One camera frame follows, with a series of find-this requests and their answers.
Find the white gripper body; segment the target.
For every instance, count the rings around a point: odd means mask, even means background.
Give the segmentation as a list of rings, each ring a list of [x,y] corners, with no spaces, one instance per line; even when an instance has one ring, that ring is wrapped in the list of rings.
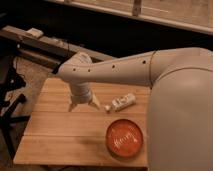
[[[88,83],[70,84],[71,101],[75,104],[89,103],[92,100],[92,91]]]

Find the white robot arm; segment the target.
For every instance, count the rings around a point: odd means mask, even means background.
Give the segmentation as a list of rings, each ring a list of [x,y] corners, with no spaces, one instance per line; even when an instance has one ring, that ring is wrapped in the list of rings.
[[[90,82],[150,87],[149,171],[213,171],[213,51],[159,50],[99,63],[78,52],[57,76],[74,104],[89,102]]]

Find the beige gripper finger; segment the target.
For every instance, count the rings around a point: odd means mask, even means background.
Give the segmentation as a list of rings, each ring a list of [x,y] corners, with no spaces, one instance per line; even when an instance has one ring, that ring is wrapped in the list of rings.
[[[99,100],[98,100],[98,98],[96,97],[95,94],[92,95],[92,98],[89,101],[89,105],[92,106],[92,107],[95,107],[97,109],[100,109],[101,105],[100,105],[100,102],[99,102]]]
[[[75,107],[77,107],[77,104],[71,102],[71,103],[69,104],[69,109],[68,109],[68,111],[71,112]]]

